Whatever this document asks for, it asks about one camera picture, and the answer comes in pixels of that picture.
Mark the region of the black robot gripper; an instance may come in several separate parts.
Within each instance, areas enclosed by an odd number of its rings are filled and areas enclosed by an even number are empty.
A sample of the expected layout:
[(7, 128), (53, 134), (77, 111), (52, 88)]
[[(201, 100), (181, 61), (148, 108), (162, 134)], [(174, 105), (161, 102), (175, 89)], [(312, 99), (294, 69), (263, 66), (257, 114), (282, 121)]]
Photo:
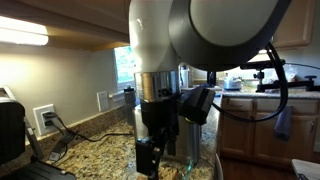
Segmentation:
[(136, 170), (158, 180), (158, 167), (164, 148), (167, 154), (176, 155), (176, 141), (179, 135), (177, 104), (175, 100), (162, 102), (141, 102), (142, 122), (148, 129), (147, 137), (135, 143)]

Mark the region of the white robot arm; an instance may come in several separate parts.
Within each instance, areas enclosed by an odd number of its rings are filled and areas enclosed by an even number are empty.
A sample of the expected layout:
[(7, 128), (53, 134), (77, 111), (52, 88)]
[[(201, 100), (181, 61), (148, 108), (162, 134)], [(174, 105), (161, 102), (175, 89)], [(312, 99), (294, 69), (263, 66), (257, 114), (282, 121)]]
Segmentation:
[(204, 71), (225, 71), (246, 64), (265, 49), (280, 86), (280, 106), (288, 100), (282, 62), (271, 38), (291, 0), (131, 0), (129, 37), (140, 61), (135, 73), (142, 122), (148, 130), (136, 141), (137, 171), (158, 180), (163, 154), (176, 154), (180, 117), (207, 122), (215, 92), (197, 87), (180, 91), (181, 63)]

